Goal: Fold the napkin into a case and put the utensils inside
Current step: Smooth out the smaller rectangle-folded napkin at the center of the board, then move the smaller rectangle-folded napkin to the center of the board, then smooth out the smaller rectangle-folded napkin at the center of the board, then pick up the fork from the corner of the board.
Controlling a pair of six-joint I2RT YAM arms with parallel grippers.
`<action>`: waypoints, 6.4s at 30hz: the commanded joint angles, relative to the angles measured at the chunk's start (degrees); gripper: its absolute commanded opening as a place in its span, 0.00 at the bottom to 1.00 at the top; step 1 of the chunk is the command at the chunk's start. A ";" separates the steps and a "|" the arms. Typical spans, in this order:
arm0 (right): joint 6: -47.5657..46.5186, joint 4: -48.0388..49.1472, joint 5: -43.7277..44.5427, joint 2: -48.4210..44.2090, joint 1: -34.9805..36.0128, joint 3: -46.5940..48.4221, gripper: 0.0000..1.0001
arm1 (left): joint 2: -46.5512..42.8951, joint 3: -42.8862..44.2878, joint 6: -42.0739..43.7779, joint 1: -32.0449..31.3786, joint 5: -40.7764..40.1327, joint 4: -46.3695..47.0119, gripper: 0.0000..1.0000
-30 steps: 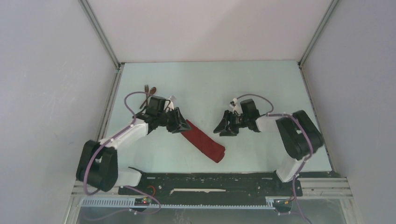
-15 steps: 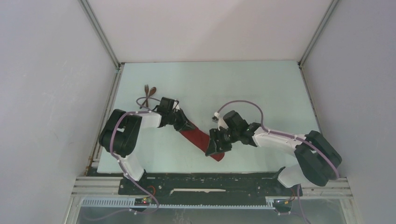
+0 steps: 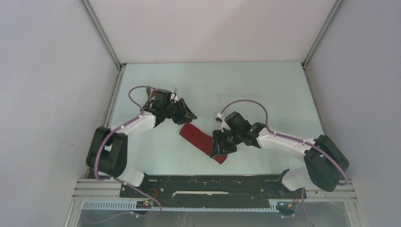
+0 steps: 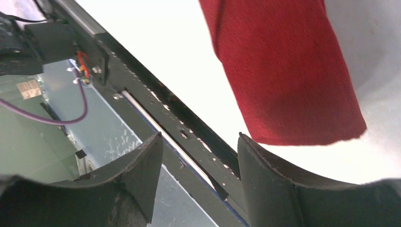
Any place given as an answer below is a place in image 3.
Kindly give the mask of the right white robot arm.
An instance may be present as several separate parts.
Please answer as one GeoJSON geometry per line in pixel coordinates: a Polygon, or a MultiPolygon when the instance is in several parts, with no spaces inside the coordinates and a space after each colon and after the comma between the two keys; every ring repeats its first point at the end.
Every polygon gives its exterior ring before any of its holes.
{"type": "Polygon", "coordinates": [[[324,135],[317,139],[301,139],[288,134],[270,132],[262,123],[245,126],[226,125],[212,133],[213,143],[211,158],[229,155],[237,151],[237,145],[243,143],[256,148],[272,149],[296,158],[304,167],[285,170],[275,184],[275,192],[286,198],[293,191],[315,185],[321,190],[332,192],[349,166],[348,160],[324,135]]]}

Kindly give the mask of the brown wooden fork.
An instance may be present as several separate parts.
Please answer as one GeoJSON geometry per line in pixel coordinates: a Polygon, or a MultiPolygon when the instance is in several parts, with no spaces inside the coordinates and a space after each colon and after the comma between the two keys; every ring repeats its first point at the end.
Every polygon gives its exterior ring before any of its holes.
{"type": "Polygon", "coordinates": [[[146,88],[146,93],[147,93],[147,97],[148,97],[148,101],[150,101],[155,95],[154,95],[155,90],[153,88],[151,88],[150,86],[148,86],[146,88]]]}

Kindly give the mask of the red cloth napkin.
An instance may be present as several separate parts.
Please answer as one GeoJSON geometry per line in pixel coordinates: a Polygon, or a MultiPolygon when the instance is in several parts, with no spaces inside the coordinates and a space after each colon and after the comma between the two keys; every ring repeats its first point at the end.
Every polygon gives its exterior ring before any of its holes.
{"type": "Polygon", "coordinates": [[[191,123],[186,123],[181,128],[179,135],[183,137],[186,141],[191,143],[198,150],[203,152],[210,159],[215,160],[220,165],[226,161],[227,155],[210,157],[213,145],[213,138],[210,135],[201,131],[195,125],[191,123]]]}

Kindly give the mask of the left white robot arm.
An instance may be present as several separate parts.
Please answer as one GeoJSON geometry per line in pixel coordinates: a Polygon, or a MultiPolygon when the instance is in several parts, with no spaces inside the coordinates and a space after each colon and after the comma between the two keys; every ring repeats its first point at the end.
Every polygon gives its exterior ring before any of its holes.
{"type": "Polygon", "coordinates": [[[144,197],[149,192],[149,183],[144,181],[146,174],[128,162],[128,140],[157,127],[166,119],[182,125],[197,118],[182,98],[167,101],[153,99],[142,108],[138,116],[121,126],[113,130],[97,128],[86,164],[94,170],[96,179],[114,178],[130,184],[134,194],[144,197]]]}

